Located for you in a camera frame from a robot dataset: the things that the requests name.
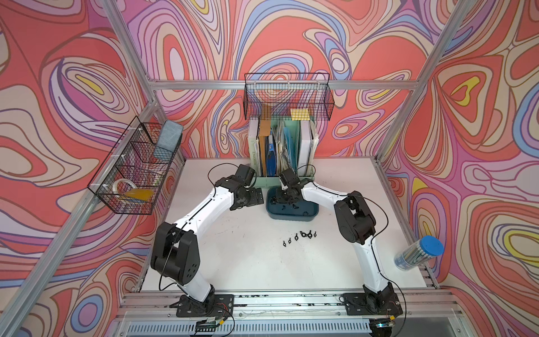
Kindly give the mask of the teal plastic storage tray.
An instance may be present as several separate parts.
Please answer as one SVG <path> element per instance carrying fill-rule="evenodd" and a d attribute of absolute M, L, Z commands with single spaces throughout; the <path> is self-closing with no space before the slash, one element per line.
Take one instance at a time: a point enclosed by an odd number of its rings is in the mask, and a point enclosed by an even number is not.
<path fill-rule="evenodd" d="M 314 202 L 300 201 L 294 204 L 281 204 L 277 202 L 277 186 L 267 192 L 266 211 L 274 220 L 312 221 L 319 214 L 319 205 Z"/>

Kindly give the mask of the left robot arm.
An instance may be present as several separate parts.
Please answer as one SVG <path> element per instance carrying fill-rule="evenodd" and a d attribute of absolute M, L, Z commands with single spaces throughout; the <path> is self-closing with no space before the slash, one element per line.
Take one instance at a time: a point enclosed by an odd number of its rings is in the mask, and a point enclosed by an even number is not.
<path fill-rule="evenodd" d="M 208 196 L 174 223 L 163 222 L 156 231 L 151 269 L 172 279 L 188 298 L 207 302 L 213 286 L 199 272 L 199 239 L 225 212 L 264 203 L 261 188 L 222 178 Z"/>

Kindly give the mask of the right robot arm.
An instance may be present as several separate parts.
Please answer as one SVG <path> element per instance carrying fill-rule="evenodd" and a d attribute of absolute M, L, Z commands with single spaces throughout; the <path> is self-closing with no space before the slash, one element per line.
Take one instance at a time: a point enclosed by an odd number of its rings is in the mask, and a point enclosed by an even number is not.
<path fill-rule="evenodd" d="M 364 280 L 361 306 L 372 314 L 382 314 L 395 295 L 393 285 L 383 275 L 376 247 L 376 219 L 360 192 L 345 194 L 328 190 L 313 181 L 304 180 L 276 192 L 275 202 L 296 204 L 314 202 L 333 209 L 341 236 L 354 247 Z"/>

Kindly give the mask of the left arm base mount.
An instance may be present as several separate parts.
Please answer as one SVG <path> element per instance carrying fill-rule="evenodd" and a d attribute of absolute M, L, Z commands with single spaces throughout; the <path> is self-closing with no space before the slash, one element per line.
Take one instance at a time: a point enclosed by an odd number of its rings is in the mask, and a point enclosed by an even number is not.
<path fill-rule="evenodd" d="M 176 309 L 176 317 L 226 317 L 233 314 L 234 295 L 210 293 L 209 297 L 200 302 L 187 295 L 182 295 L 178 302 L 170 305 Z"/>

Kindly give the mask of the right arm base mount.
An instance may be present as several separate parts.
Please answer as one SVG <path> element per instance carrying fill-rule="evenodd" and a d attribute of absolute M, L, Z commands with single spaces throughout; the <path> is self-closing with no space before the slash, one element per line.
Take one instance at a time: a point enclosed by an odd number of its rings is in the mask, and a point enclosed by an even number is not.
<path fill-rule="evenodd" d="M 398 317 L 404 313 L 395 293 L 344 293 L 339 301 L 348 316 Z"/>

